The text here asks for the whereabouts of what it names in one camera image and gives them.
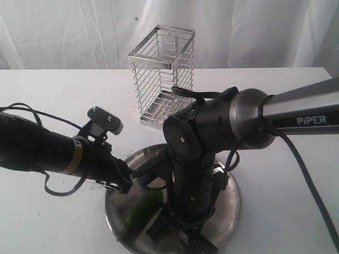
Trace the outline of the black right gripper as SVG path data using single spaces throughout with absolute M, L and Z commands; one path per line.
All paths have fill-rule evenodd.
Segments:
M 183 219 L 201 219 L 210 210 L 216 154 L 207 152 L 195 161 L 170 156 L 171 169 L 166 181 L 169 207 Z

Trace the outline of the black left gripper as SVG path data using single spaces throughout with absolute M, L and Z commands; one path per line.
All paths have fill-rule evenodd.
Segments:
M 108 190 L 115 189 L 127 194 L 132 188 L 132 169 L 123 160 L 113 156 L 111 151 L 112 146 L 105 141 L 90 142 L 87 178 Z

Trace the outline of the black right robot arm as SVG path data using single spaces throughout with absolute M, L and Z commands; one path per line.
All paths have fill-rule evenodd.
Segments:
M 212 205 L 209 178 L 218 152 L 266 148 L 274 129 L 286 135 L 338 134 L 338 78 L 272 96 L 253 88 L 172 90 L 195 99 L 163 124 L 173 152 L 170 205 L 184 217 L 201 218 Z

